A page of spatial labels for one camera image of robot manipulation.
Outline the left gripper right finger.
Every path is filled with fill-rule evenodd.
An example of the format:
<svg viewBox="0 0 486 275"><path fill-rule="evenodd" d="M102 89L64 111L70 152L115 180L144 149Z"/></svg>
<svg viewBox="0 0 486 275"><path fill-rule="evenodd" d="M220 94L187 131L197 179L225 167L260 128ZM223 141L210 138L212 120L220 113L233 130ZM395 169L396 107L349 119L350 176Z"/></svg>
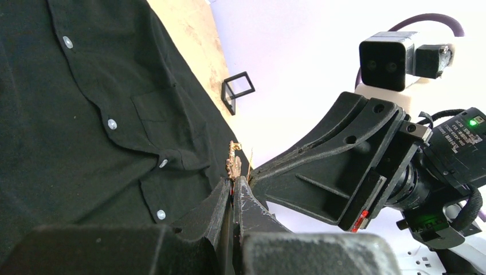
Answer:
<svg viewBox="0 0 486 275"><path fill-rule="evenodd" d="M373 234L293 233L234 182L236 274L401 274L388 243Z"/></svg>

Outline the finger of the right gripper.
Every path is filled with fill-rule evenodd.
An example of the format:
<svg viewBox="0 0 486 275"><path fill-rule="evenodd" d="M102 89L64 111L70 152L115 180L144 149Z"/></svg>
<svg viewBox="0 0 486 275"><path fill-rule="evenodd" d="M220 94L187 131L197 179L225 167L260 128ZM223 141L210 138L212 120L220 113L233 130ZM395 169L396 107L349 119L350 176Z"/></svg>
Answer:
<svg viewBox="0 0 486 275"><path fill-rule="evenodd" d="M270 202L356 232L370 216L386 181L377 172L259 173L258 190Z"/></svg>
<svg viewBox="0 0 486 275"><path fill-rule="evenodd" d="M346 152L370 138L393 120L402 116L403 108L391 101L343 92L318 124L296 144L255 168L250 187L262 186L265 180L309 163L326 163L326 158Z"/></svg>

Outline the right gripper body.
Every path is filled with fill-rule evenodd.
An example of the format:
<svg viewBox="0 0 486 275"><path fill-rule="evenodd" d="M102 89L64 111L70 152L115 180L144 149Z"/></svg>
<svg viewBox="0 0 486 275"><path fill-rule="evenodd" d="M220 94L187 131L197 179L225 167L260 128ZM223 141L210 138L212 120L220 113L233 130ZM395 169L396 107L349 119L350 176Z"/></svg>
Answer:
<svg viewBox="0 0 486 275"><path fill-rule="evenodd" d="M350 197L340 229L355 232L383 207L398 210L401 230L439 250L463 244L485 185L485 114L441 111L412 123L398 107L340 107Z"/></svg>

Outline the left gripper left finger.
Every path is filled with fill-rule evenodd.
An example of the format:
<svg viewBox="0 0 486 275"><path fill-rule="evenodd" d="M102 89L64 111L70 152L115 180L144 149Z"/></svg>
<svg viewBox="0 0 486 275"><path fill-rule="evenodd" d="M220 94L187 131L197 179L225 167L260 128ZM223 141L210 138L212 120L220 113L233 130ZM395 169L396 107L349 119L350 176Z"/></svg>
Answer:
<svg viewBox="0 0 486 275"><path fill-rule="evenodd" d="M2 274L224 274L231 268L231 182L172 225L40 226Z"/></svg>

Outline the gold leaf brooch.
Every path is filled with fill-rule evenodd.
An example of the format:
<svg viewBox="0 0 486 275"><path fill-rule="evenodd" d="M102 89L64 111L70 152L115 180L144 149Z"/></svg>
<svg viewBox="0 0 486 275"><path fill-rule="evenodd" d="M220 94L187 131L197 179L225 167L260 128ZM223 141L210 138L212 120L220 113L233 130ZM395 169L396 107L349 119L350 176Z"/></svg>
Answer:
<svg viewBox="0 0 486 275"><path fill-rule="evenodd" d="M236 151L241 151L241 143L235 143L230 141L229 143L229 155L226 160L226 171L228 173L228 178L231 181L235 181L239 176L241 176L241 159L236 155Z"/></svg>

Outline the black button-up shirt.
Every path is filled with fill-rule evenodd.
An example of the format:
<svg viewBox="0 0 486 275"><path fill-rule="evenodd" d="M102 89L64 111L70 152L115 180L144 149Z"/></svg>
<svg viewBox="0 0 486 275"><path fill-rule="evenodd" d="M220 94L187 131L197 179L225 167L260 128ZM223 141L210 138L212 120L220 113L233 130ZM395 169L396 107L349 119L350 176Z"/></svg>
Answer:
<svg viewBox="0 0 486 275"><path fill-rule="evenodd" d="M1 2L1 260L35 227L171 224L233 131L147 1Z"/></svg>

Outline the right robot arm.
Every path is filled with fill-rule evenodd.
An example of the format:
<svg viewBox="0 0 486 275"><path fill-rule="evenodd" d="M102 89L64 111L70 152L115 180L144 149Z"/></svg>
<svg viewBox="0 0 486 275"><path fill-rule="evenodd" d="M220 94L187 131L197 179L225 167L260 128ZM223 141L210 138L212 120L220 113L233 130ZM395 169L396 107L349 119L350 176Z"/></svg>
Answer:
<svg viewBox="0 0 486 275"><path fill-rule="evenodd" d="M413 123L396 103L340 94L294 146L250 173L274 202L343 231L365 229L389 207L447 273L485 273L485 114L453 109Z"/></svg>

